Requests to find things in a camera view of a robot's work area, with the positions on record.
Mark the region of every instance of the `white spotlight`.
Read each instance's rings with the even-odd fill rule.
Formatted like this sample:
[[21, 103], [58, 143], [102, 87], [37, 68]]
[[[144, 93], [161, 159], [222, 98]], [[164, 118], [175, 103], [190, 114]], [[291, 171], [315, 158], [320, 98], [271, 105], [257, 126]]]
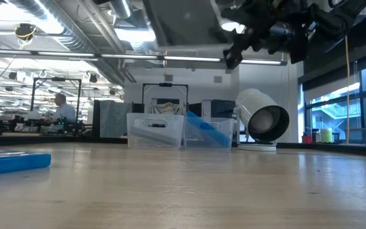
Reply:
[[239, 144], [239, 148], [276, 150], [276, 144], [271, 142], [282, 136], [289, 126], [289, 114], [283, 107], [257, 89], [246, 89], [236, 98], [236, 112], [246, 126], [247, 133], [258, 141], [258, 144]]

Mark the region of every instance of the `man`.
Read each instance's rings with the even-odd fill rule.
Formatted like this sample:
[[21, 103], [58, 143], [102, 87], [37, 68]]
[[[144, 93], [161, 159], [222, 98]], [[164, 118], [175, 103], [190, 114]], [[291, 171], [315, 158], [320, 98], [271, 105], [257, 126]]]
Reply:
[[53, 115], [54, 121], [64, 117], [67, 118], [67, 121], [76, 121], [76, 110], [66, 103], [66, 96], [64, 94], [56, 94], [55, 103], [58, 108], [56, 108], [56, 113]]

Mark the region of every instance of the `desk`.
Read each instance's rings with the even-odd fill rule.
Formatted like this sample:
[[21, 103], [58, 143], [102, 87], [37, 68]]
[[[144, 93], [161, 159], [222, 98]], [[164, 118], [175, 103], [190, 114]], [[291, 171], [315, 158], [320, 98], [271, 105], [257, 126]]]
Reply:
[[0, 228], [366, 228], [366, 157], [56, 143], [0, 174]]

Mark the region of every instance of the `clear plastic bin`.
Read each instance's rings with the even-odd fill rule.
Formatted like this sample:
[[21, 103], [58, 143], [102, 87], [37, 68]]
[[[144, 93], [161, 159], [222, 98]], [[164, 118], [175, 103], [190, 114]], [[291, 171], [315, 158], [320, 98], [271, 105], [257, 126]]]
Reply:
[[231, 149], [234, 119], [186, 117], [184, 146], [187, 149]]
[[180, 148], [182, 115], [129, 113], [126, 122], [129, 148]]

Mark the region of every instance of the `red container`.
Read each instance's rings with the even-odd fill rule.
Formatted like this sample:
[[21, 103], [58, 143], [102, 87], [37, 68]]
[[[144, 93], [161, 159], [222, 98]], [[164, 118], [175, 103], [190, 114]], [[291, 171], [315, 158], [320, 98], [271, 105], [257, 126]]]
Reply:
[[313, 142], [313, 138], [311, 136], [302, 136], [302, 143], [310, 144]]

